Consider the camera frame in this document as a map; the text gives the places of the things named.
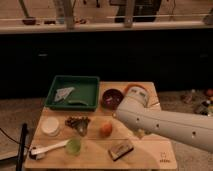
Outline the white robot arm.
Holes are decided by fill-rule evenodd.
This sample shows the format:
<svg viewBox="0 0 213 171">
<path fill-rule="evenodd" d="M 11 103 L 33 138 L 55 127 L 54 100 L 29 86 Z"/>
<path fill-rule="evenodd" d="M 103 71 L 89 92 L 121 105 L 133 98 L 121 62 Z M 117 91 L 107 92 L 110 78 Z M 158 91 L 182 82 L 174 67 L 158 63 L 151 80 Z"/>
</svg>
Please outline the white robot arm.
<svg viewBox="0 0 213 171">
<path fill-rule="evenodd" d="M 145 88 L 131 86 L 116 109 L 116 119 L 132 131 L 145 131 L 213 153 L 213 117 L 154 110 Z"/>
</svg>

